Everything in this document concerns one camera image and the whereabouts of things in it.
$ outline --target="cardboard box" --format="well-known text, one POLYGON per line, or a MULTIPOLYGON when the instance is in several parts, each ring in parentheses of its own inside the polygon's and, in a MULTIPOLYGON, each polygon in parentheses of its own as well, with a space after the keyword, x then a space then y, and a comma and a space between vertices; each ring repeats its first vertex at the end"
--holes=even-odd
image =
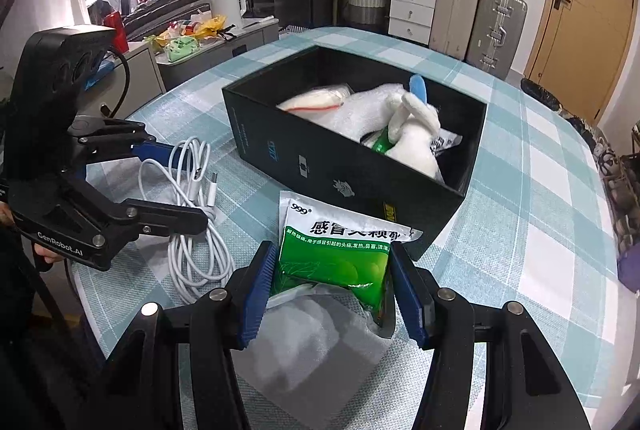
POLYGON ((407 245, 422 256, 466 196, 476 162, 486 105, 427 80, 429 102, 442 127, 462 135, 438 164, 447 185, 324 127, 276 108, 313 88, 347 83, 354 92, 383 83, 408 88, 411 72, 369 58, 312 47, 223 89, 242 159, 284 186, 319 201, 423 231, 407 245))

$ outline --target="tablecloth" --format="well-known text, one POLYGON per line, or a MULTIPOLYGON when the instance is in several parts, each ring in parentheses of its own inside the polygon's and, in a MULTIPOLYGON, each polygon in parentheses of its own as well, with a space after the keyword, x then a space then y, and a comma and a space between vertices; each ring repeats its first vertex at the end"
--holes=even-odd
MULTIPOLYGON (((160 141, 176 143, 197 135, 212 143, 219 231, 238 265, 246 265, 261 240, 276 240, 282 186, 239 158, 221 88, 311 45, 399 66, 488 104, 467 197, 417 265, 470 302, 523 303, 593 416, 616 336, 618 287, 609 210, 586 144, 569 123, 519 89, 425 47, 367 31, 321 28, 220 64, 160 96, 132 119, 144 122, 160 141)), ((112 200, 139 197, 137 185, 124 178, 138 164, 92 165, 88 178, 112 200)), ((74 266, 84 310, 107 354, 145 302, 179 304, 166 265, 143 253, 140 242, 130 243, 108 272, 74 266)), ((401 318, 398 326, 388 350, 352 399, 331 414, 327 428, 410 428, 431 354, 408 339, 401 318)), ((484 367, 484 349, 478 345, 469 403, 469 419, 476 422, 484 367)), ((308 428, 242 378, 239 383, 256 428, 308 428)))

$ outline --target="white electric kettle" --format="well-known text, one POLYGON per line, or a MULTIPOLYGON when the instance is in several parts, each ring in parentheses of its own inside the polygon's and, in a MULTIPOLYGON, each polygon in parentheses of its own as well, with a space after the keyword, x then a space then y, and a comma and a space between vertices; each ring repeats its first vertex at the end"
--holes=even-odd
POLYGON ((235 25, 242 29, 242 15, 246 12, 246 0, 209 0, 211 15, 226 16, 225 27, 235 25))

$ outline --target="red packaging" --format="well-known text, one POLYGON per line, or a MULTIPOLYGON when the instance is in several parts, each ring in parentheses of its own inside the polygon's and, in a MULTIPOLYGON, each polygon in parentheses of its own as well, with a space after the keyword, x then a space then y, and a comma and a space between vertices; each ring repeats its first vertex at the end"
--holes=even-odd
POLYGON ((116 29, 116 37, 113 39, 113 46, 120 54, 124 54, 129 50, 129 42, 127 42, 127 35, 124 31, 124 25, 120 18, 119 12, 113 12, 106 16, 103 24, 105 27, 116 29))

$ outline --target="suitcase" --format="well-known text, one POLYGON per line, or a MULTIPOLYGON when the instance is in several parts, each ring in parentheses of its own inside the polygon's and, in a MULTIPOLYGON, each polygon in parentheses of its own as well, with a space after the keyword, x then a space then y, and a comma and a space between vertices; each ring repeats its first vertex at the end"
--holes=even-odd
POLYGON ((429 48, 464 60, 478 0, 436 0, 429 48))
POLYGON ((480 0, 466 62, 506 79, 526 16, 523 0, 480 0))

